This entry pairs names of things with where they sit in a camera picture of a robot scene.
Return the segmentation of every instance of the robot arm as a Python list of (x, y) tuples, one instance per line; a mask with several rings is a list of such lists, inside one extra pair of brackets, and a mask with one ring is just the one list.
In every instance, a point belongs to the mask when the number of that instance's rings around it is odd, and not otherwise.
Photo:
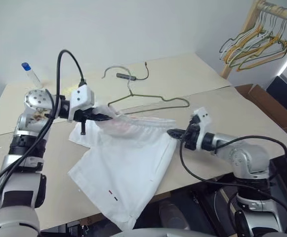
[[(247, 185), (270, 194), (269, 157), (264, 148), (244, 141), (217, 149), (236, 137), (209, 132), (211, 119), (205, 108), (193, 113), (189, 128), (171, 129), (168, 134), (181, 139), (185, 134), (185, 148), (206, 150), (229, 162), (238, 184)], [(241, 210), (235, 213), (238, 236), (262, 236), (269, 232), (282, 232), (276, 204), (264, 195), (238, 187), (237, 202)]]
[[(82, 123), (81, 134), (85, 135), (85, 122), (89, 120), (109, 120), (109, 116), (93, 114), (94, 94), (84, 82), (71, 94), (70, 101), (60, 96), (55, 118), (64, 118), (68, 122)], [(51, 114), (50, 95), (40, 89), (25, 95), (25, 111), (19, 117), (14, 130), (8, 154), (4, 157), (1, 172), (20, 159), (33, 145)], [(41, 174), (43, 154), (49, 131), (36, 148), (20, 163), (11, 175), (0, 196), (0, 237), (33, 236), (40, 233), (39, 220), (35, 208), (43, 204), (46, 188), (46, 176)]]

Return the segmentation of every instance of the cardboard box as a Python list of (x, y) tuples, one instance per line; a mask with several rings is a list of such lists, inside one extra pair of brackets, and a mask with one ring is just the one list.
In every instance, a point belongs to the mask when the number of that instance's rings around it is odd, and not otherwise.
[(287, 133), (287, 109), (275, 100), (262, 87), (253, 84), (236, 86), (236, 90), (246, 99), (253, 102)]

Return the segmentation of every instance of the small black device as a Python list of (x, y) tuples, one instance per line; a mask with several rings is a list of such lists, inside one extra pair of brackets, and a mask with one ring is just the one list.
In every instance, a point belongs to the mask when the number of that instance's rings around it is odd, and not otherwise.
[(144, 66), (145, 66), (145, 68), (147, 69), (147, 72), (148, 72), (148, 74), (147, 74), (147, 76), (145, 78), (137, 78), (135, 76), (130, 76), (130, 75), (127, 75), (127, 74), (122, 74), (122, 73), (117, 73), (116, 77), (122, 78), (122, 79), (126, 79), (126, 80), (129, 80), (129, 77), (130, 77), (130, 80), (145, 80), (145, 79), (147, 79), (149, 77), (149, 69), (147, 67), (147, 62), (144, 62)]

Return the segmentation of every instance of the green wire hanger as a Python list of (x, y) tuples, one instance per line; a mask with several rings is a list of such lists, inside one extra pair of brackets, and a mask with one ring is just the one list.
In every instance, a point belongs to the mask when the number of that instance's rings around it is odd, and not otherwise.
[(104, 76), (102, 77), (102, 79), (106, 76), (106, 72), (111, 69), (111, 68), (121, 68), (121, 69), (124, 69), (128, 72), (129, 74), (129, 79), (128, 79), (128, 84), (127, 84), (127, 87), (128, 87), (128, 90), (129, 90), (129, 95), (125, 96), (125, 97), (122, 97), (118, 100), (114, 100), (112, 102), (109, 102), (107, 105), (108, 107), (113, 104), (113, 103), (116, 103), (118, 101), (121, 101), (121, 100), (124, 100), (128, 97), (132, 97), (132, 96), (137, 96), (137, 97), (150, 97), (150, 98), (159, 98), (165, 102), (169, 102), (169, 101), (173, 101), (173, 100), (182, 100), (184, 102), (186, 102), (186, 105), (182, 105), (182, 106), (168, 106), (168, 107), (161, 107), (161, 108), (156, 108), (156, 109), (149, 109), (149, 110), (141, 110), (141, 111), (136, 111), (136, 112), (132, 112), (132, 113), (126, 113), (125, 115), (131, 115), (131, 114), (136, 114), (136, 113), (142, 113), (142, 112), (147, 112), (147, 111), (155, 111), (155, 110), (165, 110), (165, 109), (174, 109), (174, 108), (187, 108), (190, 106), (190, 103), (188, 100), (184, 99), (184, 98), (180, 98), (180, 97), (175, 97), (175, 98), (171, 98), (171, 99), (164, 99), (162, 96), (160, 95), (141, 95), (141, 94), (134, 94), (130, 88), (130, 77), (131, 77), (131, 72), (128, 68), (125, 68), (125, 67), (122, 67), (122, 66), (111, 66), (109, 68), (107, 68), (104, 72)]

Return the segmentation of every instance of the blue cap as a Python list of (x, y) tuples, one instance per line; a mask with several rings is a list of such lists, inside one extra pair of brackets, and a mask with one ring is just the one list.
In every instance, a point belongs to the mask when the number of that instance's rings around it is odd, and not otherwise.
[(21, 66), (25, 69), (25, 71), (29, 71), (31, 69), (28, 63), (22, 63)]

